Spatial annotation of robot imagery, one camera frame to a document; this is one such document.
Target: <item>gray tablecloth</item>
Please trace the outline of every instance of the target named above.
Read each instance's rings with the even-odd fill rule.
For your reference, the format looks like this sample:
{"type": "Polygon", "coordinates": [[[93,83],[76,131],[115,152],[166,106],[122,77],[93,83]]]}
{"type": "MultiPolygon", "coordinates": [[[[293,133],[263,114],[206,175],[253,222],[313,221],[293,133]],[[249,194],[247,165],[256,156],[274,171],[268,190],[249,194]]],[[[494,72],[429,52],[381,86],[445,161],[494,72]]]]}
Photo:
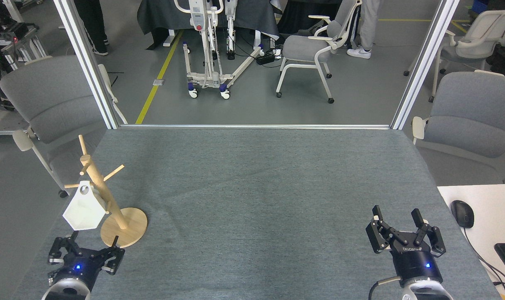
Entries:
{"type": "MultiPolygon", "coordinates": [[[[364,300],[395,275],[372,251],[372,207],[397,230],[415,230],[415,207],[439,226],[437,259],[456,300],[498,300],[416,148],[397,130],[109,130],[94,155],[120,207],[148,216],[117,274],[101,272],[93,300],[364,300]]],[[[39,299],[58,218],[13,299],[39,299]]],[[[99,230],[80,247],[104,248],[99,230]]],[[[374,299],[399,300],[398,283],[374,299]]]]}

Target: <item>gray chair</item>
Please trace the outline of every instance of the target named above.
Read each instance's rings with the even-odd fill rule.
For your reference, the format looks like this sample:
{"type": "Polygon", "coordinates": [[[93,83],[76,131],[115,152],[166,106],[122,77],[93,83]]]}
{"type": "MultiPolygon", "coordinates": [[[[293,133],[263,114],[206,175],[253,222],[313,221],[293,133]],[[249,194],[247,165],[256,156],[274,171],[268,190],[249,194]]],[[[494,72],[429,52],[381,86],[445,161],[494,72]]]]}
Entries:
{"type": "Polygon", "coordinates": [[[317,69],[319,72],[324,89],[328,95],[328,103],[334,103],[334,98],[332,97],[332,93],[330,93],[330,89],[326,83],[326,78],[332,77],[326,63],[330,59],[331,54],[335,53],[338,48],[347,42],[349,37],[348,28],[351,27],[352,16],[356,8],[360,5],[361,0],[344,0],[338,9],[338,13],[334,21],[330,21],[330,18],[324,15],[309,15],[308,17],[312,19],[324,20],[327,25],[315,31],[313,36],[292,35],[286,39],[282,51],[284,59],[282,60],[282,65],[280,67],[281,76],[279,84],[276,87],[276,96],[278,98],[282,96],[280,88],[282,82],[284,81],[287,69],[311,68],[317,69]],[[328,37],[319,36],[319,34],[325,30],[328,37]],[[286,65],[288,60],[304,63],[289,63],[286,65]],[[321,63],[324,65],[326,78],[323,74],[321,63]]]}
{"type": "Polygon", "coordinates": [[[33,62],[4,76],[0,87],[30,124],[27,132],[13,134],[16,144],[36,152],[60,186],[60,195],[67,196],[64,185],[77,183],[82,168],[77,135],[84,135],[92,153],[106,131],[77,57],[33,62]]]}
{"type": "Polygon", "coordinates": [[[433,102],[437,89],[437,76],[444,74],[449,62],[477,63],[483,70],[486,58],[493,54],[496,44],[505,46],[505,10],[485,11],[478,15],[465,34],[456,36],[446,31],[448,39],[444,38],[435,55],[435,71],[433,73],[432,95],[429,99],[433,102]],[[442,60],[447,64],[440,69],[442,60]]]}
{"type": "Polygon", "coordinates": [[[505,183],[494,167],[505,155],[505,77],[490,72],[445,75],[430,117],[412,121],[414,143],[437,186],[505,183]]]}

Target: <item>person's leg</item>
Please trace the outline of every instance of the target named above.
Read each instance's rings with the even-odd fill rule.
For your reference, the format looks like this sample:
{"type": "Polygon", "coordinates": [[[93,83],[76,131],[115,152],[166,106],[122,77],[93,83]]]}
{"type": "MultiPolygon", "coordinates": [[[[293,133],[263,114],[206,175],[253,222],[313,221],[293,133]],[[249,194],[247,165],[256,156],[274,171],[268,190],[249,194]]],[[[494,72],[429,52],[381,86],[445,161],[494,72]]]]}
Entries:
{"type": "Polygon", "coordinates": [[[101,31],[102,34],[102,40],[105,42],[108,41],[108,37],[106,36],[106,32],[104,32],[104,17],[102,15],[102,8],[100,6],[100,0],[90,0],[93,3],[94,6],[94,12],[95,15],[97,16],[97,20],[99,21],[99,30],[101,31]]]}
{"type": "Polygon", "coordinates": [[[361,16],[363,23],[359,30],[361,46],[365,51],[370,51],[373,47],[376,24],[378,23],[378,10],[382,5],[382,0],[363,0],[361,4],[361,16]]]}
{"type": "Polygon", "coordinates": [[[104,32],[104,30],[100,30],[100,22],[95,15],[92,3],[93,0],[74,0],[74,2],[80,18],[82,22],[84,22],[84,27],[86,28],[91,44],[101,55],[104,55],[104,53],[108,54],[106,45],[104,45],[104,39],[102,38],[102,32],[104,32]]]}

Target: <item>patient lift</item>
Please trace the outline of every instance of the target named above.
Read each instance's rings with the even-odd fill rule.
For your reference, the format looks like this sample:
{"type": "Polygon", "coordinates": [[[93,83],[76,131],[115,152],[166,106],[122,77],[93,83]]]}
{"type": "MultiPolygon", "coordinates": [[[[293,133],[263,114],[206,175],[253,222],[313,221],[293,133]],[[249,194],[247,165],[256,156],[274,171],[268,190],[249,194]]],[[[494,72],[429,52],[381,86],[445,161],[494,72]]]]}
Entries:
{"type": "MultiPolygon", "coordinates": [[[[186,59],[186,76],[188,79],[188,91],[192,98],[197,97],[198,90],[195,86],[204,88],[217,88],[224,99],[230,98],[228,88],[235,82],[238,76],[250,65],[250,63],[260,54],[261,45],[254,47],[254,51],[243,61],[243,63],[232,74],[224,74],[221,66],[221,58],[217,46],[216,27],[218,25],[217,15],[223,9],[223,0],[219,0],[219,8],[212,6],[211,0],[188,0],[189,9],[185,9],[178,4],[178,0],[174,0],[174,5],[184,13],[191,14],[190,24],[199,32],[202,38],[202,47],[204,49],[204,74],[191,72],[189,64],[189,49],[187,44],[183,43],[184,57],[186,59]],[[219,71],[215,71],[215,63],[217,62],[219,71]]],[[[228,51],[231,50],[234,54],[234,19],[237,0],[226,0],[228,13],[228,33],[227,40],[228,51]]]]}

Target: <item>person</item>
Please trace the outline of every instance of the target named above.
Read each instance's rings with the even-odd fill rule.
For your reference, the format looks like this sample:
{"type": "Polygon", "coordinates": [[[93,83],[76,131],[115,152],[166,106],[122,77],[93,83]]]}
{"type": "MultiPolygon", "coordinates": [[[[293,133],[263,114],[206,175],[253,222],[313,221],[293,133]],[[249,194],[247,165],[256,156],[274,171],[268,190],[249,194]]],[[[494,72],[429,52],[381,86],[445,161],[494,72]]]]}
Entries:
{"type": "Polygon", "coordinates": [[[376,24],[378,23],[378,10],[380,10],[380,6],[382,6],[382,0],[362,1],[361,17],[363,19],[363,23],[359,29],[361,45],[359,45],[356,49],[347,50],[347,54],[352,57],[370,59],[376,24]]]}
{"type": "Polygon", "coordinates": [[[108,55],[108,37],[104,32],[104,18],[100,0],[74,0],[79,16],[84,22],[87,35],[93,45],[93,53],[108,55]]]}

